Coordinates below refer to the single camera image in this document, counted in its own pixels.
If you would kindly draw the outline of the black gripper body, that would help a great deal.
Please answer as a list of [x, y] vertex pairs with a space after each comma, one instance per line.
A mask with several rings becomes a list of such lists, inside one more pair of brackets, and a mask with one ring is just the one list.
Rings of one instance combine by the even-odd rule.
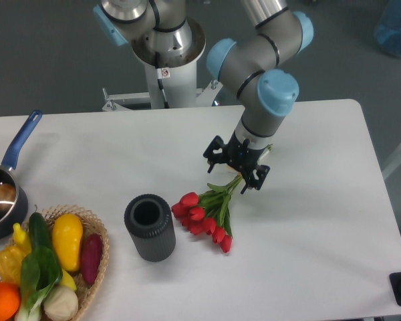
[[226, 145], [227, 160], [225, 162], [240, 173], [245, 171], [250, 174], [256, 170], [259, 166], [259, 158], [265, 151], [265, 147], [252, 149], [249, 146], [250, 143], [248, 138], [239, 140], [234, 132]]

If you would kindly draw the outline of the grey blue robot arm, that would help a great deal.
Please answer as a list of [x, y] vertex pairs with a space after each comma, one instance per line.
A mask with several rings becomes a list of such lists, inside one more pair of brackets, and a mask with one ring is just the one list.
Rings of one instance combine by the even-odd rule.
[[226, 164], [239, 172], [246, 189], [260, 189], [269, 167], [259, 158], [299, 94], [295, 78], [279, 66], [311, 43], [313, 25], [285, 1], [244, 1], [243, 7], [254, 38], [244, 45], [222, 39], [210, 50], [184, 1], [101, 1], [93, 13], [108, 39], [130, 44], [144, 64], [153, 109], [193, 107], [196, 62], [206, 56], [208, 71], [244, 112], [230, 140], [214, 138], [204, 156], [210, 167]]

